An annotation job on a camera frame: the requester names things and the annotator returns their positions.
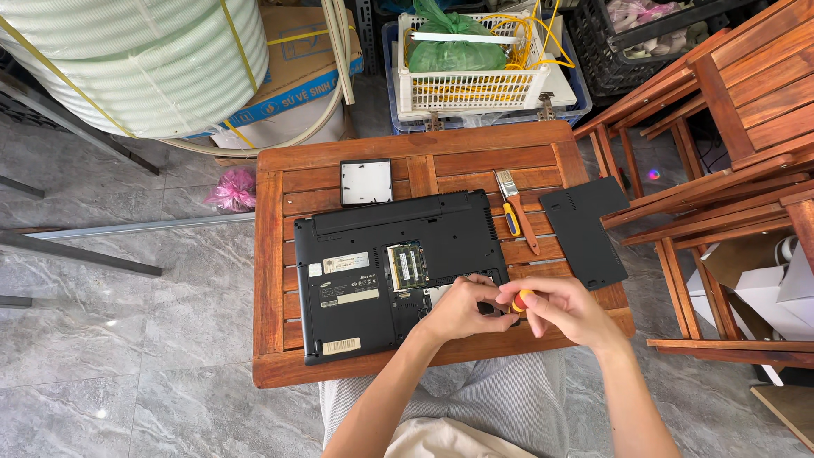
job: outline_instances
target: white shirt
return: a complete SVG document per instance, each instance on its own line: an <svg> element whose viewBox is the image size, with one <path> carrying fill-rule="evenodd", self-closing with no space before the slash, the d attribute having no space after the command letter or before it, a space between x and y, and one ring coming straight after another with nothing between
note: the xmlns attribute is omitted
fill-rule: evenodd
<svg viewBox="0 0 814 458"><path fill-rule="evenodd" d="M451 418L413 418L393 433L385 458L535 458L522 448Z"/></svg>

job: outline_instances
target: yellow strap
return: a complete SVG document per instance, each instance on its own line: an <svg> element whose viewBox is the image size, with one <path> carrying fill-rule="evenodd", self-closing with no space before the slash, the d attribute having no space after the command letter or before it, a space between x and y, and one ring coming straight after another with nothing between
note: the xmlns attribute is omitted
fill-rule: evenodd
<svg viewBox="0 0 814 458"><path fill-rule="evenodd" d="M249 65L249 60L246 59L246 51L243 50L243 44L240 42L240 37L238 36L238 31L234 29L234 22L232 22L232 15L229 14L229 9L226 8L226 0L221 0L221 8L223 8L223 14L226 15L226 22L229 23L229 27L232 28L232 36L234 36L234 42L238 45L238 50L240 51L240 58L243 59L243 67L246 68L246 74L249 76L249 81L252 82L252 89L257 92L257 81L254 79L254 73L252 73L252 66Z"/></svg>
<svg viewBox="0 0 814 458"><path fill-rule="evenodd" d="M352 31L356 32L356 27L353 27L351 25L351 26L349 26L349 28ZM301 35L295 35L293 37L280 38L279 40L272 40L270 42L266 42L265 44L268 45L268 46L278 45L280 43L293 42L294 40L301 40L303 38L308 38L308 37L316 37L317 35L324 35L326 33L328 33L328 29L319 30L317 32L311 32L311 33L303 33Z"/></svg>
<svg viewBox="0 0 814 458"><path fill-rule="evenodd" d="M58 68L56 68L56 66L53 65L51 61L48 60L47 57L42 55L42 53L38 51L37 48L34 47L34 45L32 45L28 40L25 39L22 33L17 32L17 29L12 27L11 24L9 24L6 21L6 19L3 18L2 16L0 16L0 27L2 27L3 30L5 30L9 35L11 35L15 40L17 40L17 42L23 48L25 48L26 51L30 52L34 57L36 57L37 60L39 60L41 64L45 65L46 68L53 72L54 75L59 77L60 80L62 80L65 84L70 86L71 89L75 90L77 94L81 95L82 98L85 99L87 103L90 103L91 107L96 108L100 113L102 113L102 116L106 117L107 120L110 121L114 126L121 129L121 131L127 134L128 136L133 137L134 139L137 138L135 135L131 134L124 127L122 127L118 122L113 121L113 118L111 118L107 113L105 113L104 110L102 110L93 100L90 99L90 97L85 95L85 93L82 92L82 90L79 89L77 85L73 84L71 80L69 80L68 77L65 76L64 73L62 73Z"/></svg>
<svg viewBox="0 0 814 458"><path fill-rule="evenodd" d="M249 145L249 147L251 149L255 149L255 146L252 144L252 142L250 142L249 139L247 139L243 134L241 134L240 130L235 129L234 126L232 126L232 123L229 122L228 119L223 120L223 123L226 124L226 127L229 127L229 130L231 130L235 135L240 137L240 139L242 141L246 142L246 144Z"/></svg>

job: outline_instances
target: black laptop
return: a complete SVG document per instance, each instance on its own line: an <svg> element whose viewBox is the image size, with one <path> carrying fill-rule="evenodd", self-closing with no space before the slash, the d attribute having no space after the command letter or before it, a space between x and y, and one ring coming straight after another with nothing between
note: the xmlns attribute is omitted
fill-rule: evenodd
<svg viewBox="0 0 814 458"><path fill-rule="evenodd" d="M486 192L452 192L294 221L305 364L393 350L461 275L504 284ZM481 313L500 314L485 304Z"/></svg>

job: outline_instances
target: wooden brush handle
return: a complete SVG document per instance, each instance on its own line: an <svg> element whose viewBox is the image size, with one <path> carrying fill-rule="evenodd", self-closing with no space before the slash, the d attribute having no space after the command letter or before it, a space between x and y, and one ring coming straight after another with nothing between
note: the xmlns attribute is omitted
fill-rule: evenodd
<svg viewBox="0 0 814 458"><path fill-rule="evenodd" d="M534 254L539 255L540 246L537 244L537 236L534 235L534 228L532 228L532 224L526 218L526 212L523 211L523 207L520 205L520 195L509 196L506 200L514 207L514 214L517 215L517 220L520 222L520 230L523 231L523 237L526 237L528 248Z"/></svg>

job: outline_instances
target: gray tile floor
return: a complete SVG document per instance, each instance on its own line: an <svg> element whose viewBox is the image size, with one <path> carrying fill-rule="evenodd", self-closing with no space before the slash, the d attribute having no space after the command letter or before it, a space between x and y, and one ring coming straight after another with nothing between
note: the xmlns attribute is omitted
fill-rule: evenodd
<svg viewBox="0 0 814 458"><path fill-rule="evenodd" d="M390 133L387 93L357 78L361 136ZM655 189L685 179L669 137L634 135ZM122 139L161 168L148 178L70 134L0 120L0 174L44 189L42 201L0 193L0 229L94 227L216 214L200 201L223 171L206 156ZM582 143L589 173L597 167ZM633 232L623 227L614 240ZM160 279L13 253L0 257L0 294L34 297L0 310L0 456L318 456L315 385L252 384L250 223L65 242L161 266ZM651 337L678 327L652 246L620 248L637 326L632 339L659 410L686 456L810 456L749 392L750 366L660 355ZM715 335L711 327L703 331ZM596 359L566 350L573 456L611 456ZM433 368L438 393L467 365Z"/></svg>

